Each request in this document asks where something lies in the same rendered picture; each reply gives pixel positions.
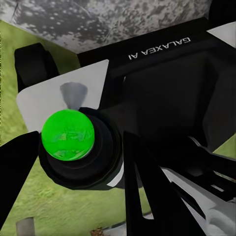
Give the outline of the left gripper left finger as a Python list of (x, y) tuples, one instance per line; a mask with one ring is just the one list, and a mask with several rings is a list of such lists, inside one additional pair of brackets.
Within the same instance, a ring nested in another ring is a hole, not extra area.
[(32, 131), (0, 147), (0, 230), (38, 157), (40, 137)]

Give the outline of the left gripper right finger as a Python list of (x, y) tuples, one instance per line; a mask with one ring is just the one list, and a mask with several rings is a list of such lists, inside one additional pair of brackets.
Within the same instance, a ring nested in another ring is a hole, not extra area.
[[(142, 139), (123, 132), (123, 161), (127, 236), (206, 236)], [(137, 166), (153, 214), (142, 214)]]

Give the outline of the insectifuge atomizer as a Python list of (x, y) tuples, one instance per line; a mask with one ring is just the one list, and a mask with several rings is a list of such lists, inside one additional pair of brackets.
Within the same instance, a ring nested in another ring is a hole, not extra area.
[(124, 174), (118, 126), (106, 113), (81, 107), (88, 87), (60, 86), (67, 109), (51, 115), (39, 140), (38, 156), (48, 177), (69, 189), (110, 190)]

